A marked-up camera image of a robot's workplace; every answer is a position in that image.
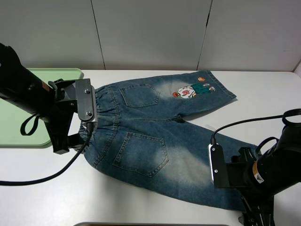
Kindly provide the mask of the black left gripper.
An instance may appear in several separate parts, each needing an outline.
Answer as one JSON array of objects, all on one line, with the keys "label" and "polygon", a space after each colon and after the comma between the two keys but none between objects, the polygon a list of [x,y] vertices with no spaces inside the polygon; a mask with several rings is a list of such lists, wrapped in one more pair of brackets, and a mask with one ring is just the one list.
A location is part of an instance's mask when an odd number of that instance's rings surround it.
[{"label": "black left gripper", "polygon": [[54,102],[48,112],[46,129],[53,151],[56,154],[69,152],[70,148],[79,149],[81,138],[78,133],[69,135],[73,114],[77,112],[75,81],[62,79],[49,81],[54,90]]}]

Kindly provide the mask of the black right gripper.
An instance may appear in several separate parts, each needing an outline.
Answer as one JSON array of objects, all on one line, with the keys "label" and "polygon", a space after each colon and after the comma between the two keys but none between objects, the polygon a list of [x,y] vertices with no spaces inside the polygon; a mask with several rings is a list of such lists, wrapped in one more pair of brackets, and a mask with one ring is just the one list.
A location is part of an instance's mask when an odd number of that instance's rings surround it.
[{"label": "black right gripper", "polygon": [[253,178],[256,157],[249,147],[241,147],[238,152],[226,164],[230,188],[239,191],[245,208],[238,221],[244,226],[274,226],[274,197],[260,191]]}]

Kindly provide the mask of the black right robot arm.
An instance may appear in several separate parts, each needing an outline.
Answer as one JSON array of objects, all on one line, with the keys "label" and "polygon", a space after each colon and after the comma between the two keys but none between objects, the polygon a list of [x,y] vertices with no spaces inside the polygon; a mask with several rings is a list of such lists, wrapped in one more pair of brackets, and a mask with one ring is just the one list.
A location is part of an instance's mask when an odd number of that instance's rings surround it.
[{"label": "black right robot arm", "polygon": [[280,139],[257,159],[248,148],[227,164],[229,185],[240,192],[244,226],[273,226],[274,197],[301,180],[301,129],[284,126]]}]

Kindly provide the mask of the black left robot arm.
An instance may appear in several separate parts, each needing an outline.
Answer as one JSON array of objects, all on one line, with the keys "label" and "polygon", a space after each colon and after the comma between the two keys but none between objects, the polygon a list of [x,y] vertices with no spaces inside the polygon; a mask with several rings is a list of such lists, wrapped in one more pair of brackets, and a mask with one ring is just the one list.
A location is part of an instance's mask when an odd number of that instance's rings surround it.
[{"label": "black left robot arm", "polygon": [[[74,112],[74,98],[69,99],[63,88],[56,83],[46,84],[22,66],[17,53],[10,47],[0,46],[0,97],[31,114],[20,128],[23,136],[31,136],[39,120],[44,121],[54,153],[69,152],[68,132]],[[34,118],[32,129],[26,124]]]}]

